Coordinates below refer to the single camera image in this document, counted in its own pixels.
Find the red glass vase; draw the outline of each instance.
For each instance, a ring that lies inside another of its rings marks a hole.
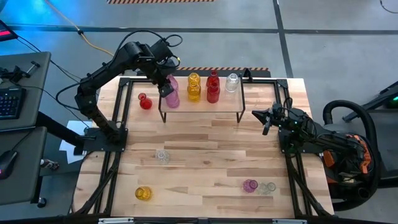
[[[139,105],[142,109],[148,110],[152,107],[152,100],[150,100],[145,93],[138,95]]]
[[[207,78],[206,86],[209,87],[213,82],[216,82],[220,87],[220,78],[218,78],[218,72],[216,70],[211,71],[210,76]]]
[[[220,83],[211,82],[209,87],[207,88],[207,101],[209,101],[209,103],[217,103],[219,97]]]

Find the wooden tabletop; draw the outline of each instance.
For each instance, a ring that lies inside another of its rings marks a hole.
[[[102,87],[99,94],[98,107],[109,119],[118,83],[119,77]],[[311,114],[304,80],[288,79],[288,83],[293,107]],[[141,92],[153,101],[150,110],[140,108],[138,94]],[[167,122],[163,123],[157,108],[156,86],[134,84],[127,122],[129,136],[119,166],[112,216],[294,217],[277,129],[271,128],[269,134],[263,136],[261,123],[251,114],[252,110],[272,106],[274,89],[266,84],[244,84],[244,92],[246,112],[239,124],[234,113],[168,113]],[[155,158],[156,150],[161,149],[170,154],[167,165]],[[97,187],[103,157],[103,152],[94,152],[83,163],[74,196],[76,209]],[[303,154],[303,164],[308,188],[325,210],[333,213],[321,160],[315,155]],[[246,193],[242,189],[246,179],[273,182],[276,190],[269,195]],[[150,201],[135,198],[134,191],[140,186],[152,189]],[[300,190],[298,194],[304,211]]]

